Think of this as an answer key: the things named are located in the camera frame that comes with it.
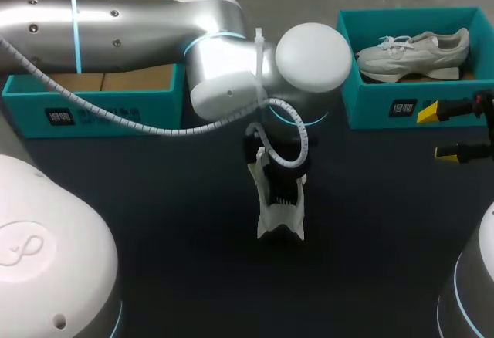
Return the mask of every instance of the shoe box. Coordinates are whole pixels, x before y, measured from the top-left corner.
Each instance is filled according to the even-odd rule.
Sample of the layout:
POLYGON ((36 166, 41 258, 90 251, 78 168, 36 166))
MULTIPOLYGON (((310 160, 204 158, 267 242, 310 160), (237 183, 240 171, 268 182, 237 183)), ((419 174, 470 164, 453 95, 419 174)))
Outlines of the shoe box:
MULTIPOLYGON (((51 74, 58 84, 119 117, 153 127, 181 127, 184 65, 125 73, 51 74)), ((68 102, 31 75, 7 79, 2 99, 27 138, 112 137, 142 134, 68 102)))
POLYGON ((494 89, 494 30, 480 8, 340 11, 337 30, 354 53, 378 45, 386 35, 413 37, 427 31, 451 35, 461 28, 470 33, 470 54, 457 81, 408 76, 399 83, 372 83, 362 78, 354 59, 342 88, 350 128, 485 126, 485 119, 473 114, 420 125, 417 115, 436 100, 472 98, 477 91, 494 89))

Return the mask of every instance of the black table surface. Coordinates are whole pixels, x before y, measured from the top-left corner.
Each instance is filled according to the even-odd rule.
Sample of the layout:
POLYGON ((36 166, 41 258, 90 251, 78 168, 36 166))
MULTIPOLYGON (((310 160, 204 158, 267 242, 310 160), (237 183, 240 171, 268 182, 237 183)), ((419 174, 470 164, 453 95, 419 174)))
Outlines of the black table surface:
MULTIPOLYGON (((192 115, 185 107, 185 126, 192 115)), ((339 100, 312 149, 306 240, 258 241, 247 123, 178 139, 24 141, 110 226, 124 337, 437 337, 438 294, 494 198, 494 164, 437 162, 434 149, 484 141, 486 129, 354 131, 339 100)))

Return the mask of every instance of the white cable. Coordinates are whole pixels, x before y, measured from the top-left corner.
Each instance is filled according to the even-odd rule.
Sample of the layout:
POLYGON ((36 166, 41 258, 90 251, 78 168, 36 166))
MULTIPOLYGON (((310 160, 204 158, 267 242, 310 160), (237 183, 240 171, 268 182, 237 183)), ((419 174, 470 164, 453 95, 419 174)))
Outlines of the white cable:
MULTIPOLYGON (((164 128, 156 128, 151 126, 146 126, 141 123, 135 123, 131 120, 127 120, 125 118, 119 117, 116 114, 110 113, 107 110, 101 109, 98 106, 85 101, 84 99, 78 97, 74 93, 68 91, 65 87, 60 86, 53 79, 50 79, 45 73, 39 70, 34 64, 32 64, 23 54, 21 54, 14 46, 12 46, 3 36, 0 35, 0 46, 5 49, 10 55, 12 55, 29 73, 31 73, 35 78, 39 79, 42 83, 47 85, 50 89, 55 90, 60 93, 63 97, 68 99, 68 101, 75 103, 81 106, 84 109, 87 109, 91 113, 96 114, 98 117, 104 118, 105 120, 109 120, 110 122, 114 122, 120 124, 125 127, 129 127, 134 130, 138 130, 140 132, 144 132, 146 134, 153 135, 161 135, 161 136, 189 136, 195 134, 203 134, 205 132, 216 130, 219 127, 223 127, 235 120, 239 120, 250 113, 253 113, 255 109, 259 106, 258 103, 253 103, 248 105, 236 112, 232 115, 222 119, 217 120, 216 122, 206 124, 200 127, 188 128, 183 130, 169 130, 164 128)), ((259 137, 261 138, 262 143, 266 147, 266 152, 274 159, 278 164, 287 167, 287 168, 296 168, 300 166, 305 159, 307 158, 308 150, 309 150, 309 138, 307 136, 307 131, 305 125, 303 124, 302 118, 300 118, 299 114, 293 109, 288 103, 279 100, 279 99, 266 99, 262 101, 262 105, 274 105, 279 106, 284 109, 292 118, 293 122, 296 124, 297 129, 299 130, 300 135, 300 155, 294 161, 287 161, 279 156, 274 149, 272 148, 271 143, 266 136, 266 132, 262 128, 259 123, 251 123, 247 127, 246 133, 248 135, 253 134, 255 130, 259 132, 259 137)))
POLYGON ((262 28, 255 29, 255 54, 257 58, 255 68, 255 87, 257 90, 257 103, 262 106, 263 101, 268 98, 268 94, 262 86, 262 63, 264 61, 264 37, 262 37, 262 28))

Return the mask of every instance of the robot logo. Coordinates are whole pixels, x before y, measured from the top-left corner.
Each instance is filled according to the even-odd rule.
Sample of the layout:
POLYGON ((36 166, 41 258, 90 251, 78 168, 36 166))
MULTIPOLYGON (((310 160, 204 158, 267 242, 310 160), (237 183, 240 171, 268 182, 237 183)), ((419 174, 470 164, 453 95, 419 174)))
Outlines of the robot logo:
POLYGON ((56 243, 44 226, 32 221, 0 225, 0 282, 25 282, 53 261, 56 243))

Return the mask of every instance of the teal box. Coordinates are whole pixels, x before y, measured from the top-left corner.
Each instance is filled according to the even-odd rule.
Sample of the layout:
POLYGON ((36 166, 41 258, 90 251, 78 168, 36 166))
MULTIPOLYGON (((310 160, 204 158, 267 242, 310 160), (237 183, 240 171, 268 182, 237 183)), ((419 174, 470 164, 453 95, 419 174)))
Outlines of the teal box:
POLYGON ((364 83, 353 60, 343 85, 343 101, 352 129, 485 126, 474 115, 447 122, 417 125, 417 114, 435 100, 472 98, 480 90, 494 89, 494 30, 480 8, 399 8, 343 10, 337 30, 354 53, 376 46, 380 37, 415 36, 423 32, 453 34, 461 28, 470 32, 469 67, 475 80, 426 83, 364 83), (408 117, 390 117, 395 105, 413 106, 408 117))
MULTIPOLYGON (((152 127, 181 127, 184 65, 175 64, 169 90, 75 92, 119 117, 152 127)), ((10 76, 2 92, 24 137, 113 137, 142 134, 96 117, 31 75, 10 76)))

